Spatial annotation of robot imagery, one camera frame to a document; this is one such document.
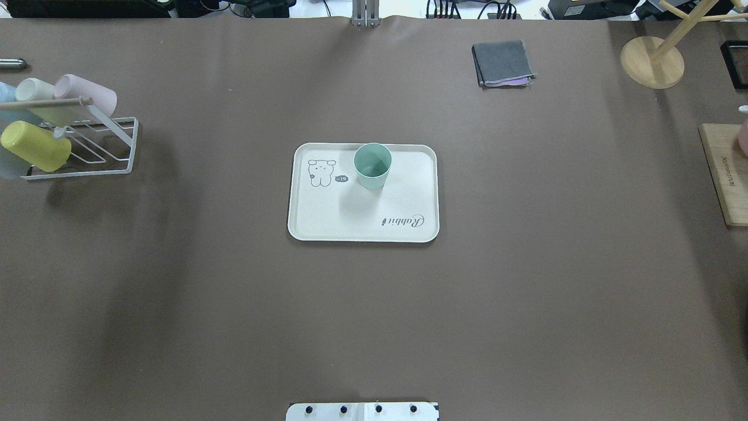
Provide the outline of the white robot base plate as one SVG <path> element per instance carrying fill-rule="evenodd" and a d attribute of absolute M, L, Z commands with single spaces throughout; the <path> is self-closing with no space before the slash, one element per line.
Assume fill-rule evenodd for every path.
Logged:
<path fill-rule="evenodd" d="M 324 402 L 296 403 L 286 411 L 286 420 L 439 420 L 440 410 L 432 402 Z"/>

